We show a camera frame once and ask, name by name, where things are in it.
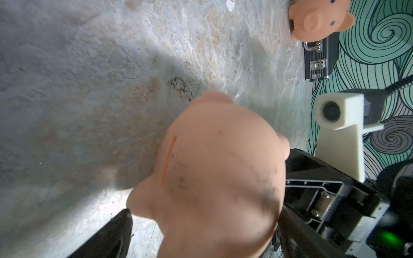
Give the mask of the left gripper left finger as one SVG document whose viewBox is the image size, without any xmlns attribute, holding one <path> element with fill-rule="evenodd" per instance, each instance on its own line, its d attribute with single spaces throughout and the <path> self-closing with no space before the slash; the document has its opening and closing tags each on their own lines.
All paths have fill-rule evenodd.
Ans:
<svg viewBox="0 0 413 258">
<path fill-rule="evenodd" d="M 123 209 L 69 258 L 125 258 L 133 228 L 129 209 Z"/>
</svg>

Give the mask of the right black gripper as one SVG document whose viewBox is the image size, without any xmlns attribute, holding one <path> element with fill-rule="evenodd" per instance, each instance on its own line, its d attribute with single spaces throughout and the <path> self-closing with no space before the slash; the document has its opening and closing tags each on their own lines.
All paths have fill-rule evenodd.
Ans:
<svg viewBox="0 0 413 258">
<path fill-rule="evenodd" d="M 292 149 L 284 206 L 325 241 L 354 258 L 361 246 L 379 258 L 413 255 L 413 178 L 404 160 L 361 183 L 312 155 Z"/>
</svg>

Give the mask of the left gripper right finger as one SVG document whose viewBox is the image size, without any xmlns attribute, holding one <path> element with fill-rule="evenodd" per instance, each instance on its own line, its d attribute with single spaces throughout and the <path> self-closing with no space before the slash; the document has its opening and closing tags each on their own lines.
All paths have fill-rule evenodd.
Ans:
<svg viewBox="0 0 413 258">
<path fill-rule="evenodd" d="M 282 208 L 278 230 L 285 258 L 345 257 L 286 206 Z"/>
</svg>

